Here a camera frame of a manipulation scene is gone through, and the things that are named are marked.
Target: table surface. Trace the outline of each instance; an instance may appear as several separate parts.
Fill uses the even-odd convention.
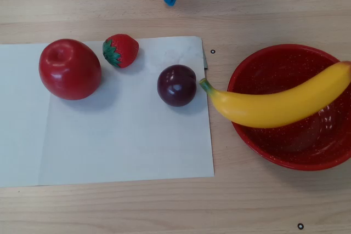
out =
[[[281,43],[351,52],[351,0],[0,0],[0,43],[194,35],[207,76]],[[1,234],[351,232],[351,162],[321,172],[271,164],[210,104],[215,177],[0,189]]]

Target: banana stem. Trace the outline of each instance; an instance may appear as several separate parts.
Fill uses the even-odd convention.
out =
[[[210,85],[206,78],[200,80],[199,84],[208,95],[212,95],[214,93],[215,89],[212,87],[212,85]]]

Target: strawberry leaves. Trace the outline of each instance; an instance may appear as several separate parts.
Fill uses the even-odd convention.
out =
[[[119,53],[116,53],[116,47],[111,46],[112,40],[105,41],[103,44],[103,55],[105,59],[115,67],[120,67],[118,64],[121,63],[118,59],[121,57]]]

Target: white paper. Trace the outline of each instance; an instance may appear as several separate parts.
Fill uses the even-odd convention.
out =
[[[0,187],[38,184],[50,99],[38,73],[45,46],[0,45]]]
[[[36,113],[43,116],[43,121],[36,124],[41,127],[38,129],[41,134],[35,136],[39,146],[30,158],[22,160],[23,165],[36,168],[28,172],[36,181],[8,181],[18,177],[24,166],[3,165],[8,148],[1,145],[4,156],[0,157],[0,169],[11,168],[11,171],[4,177],[7,181],[0,174],[0,186],[213,176],[206,93],[198,86],[190,104],[170,107],[158,96],[156,84],[160,72],[173,64],[187,65],[195,71],[198,80],[203,78],[201,39],[169,37],[138,39],[138,42],[138,57],[125,69],[112,67],[103,58],[103,42],[86,42],[99,57],[102,84],[83,100],[67,101],[53,95],[49,103],[48,99],[46,103],[42,99],[43,104]],[[35,49],[35,56],[30,53],[31,60],[38,60],[43,47],[45,45]],[[32,75],[38,78],[37,61],[35,68]],[[43,91],[41,83],[33,86]],[[35,104],[36,96],[31,101]],[[30,132],[31,124],[24,123],[23,127]],[[9,152],[13,158],[28,145],[27,141],[20,137],[18,151]]]

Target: strawberry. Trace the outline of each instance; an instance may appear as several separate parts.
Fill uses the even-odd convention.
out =
[[[127,34],[109,37],[103,44],[105,59],[113,66],[125,68],[133,63],[139,50],[139,43]]]

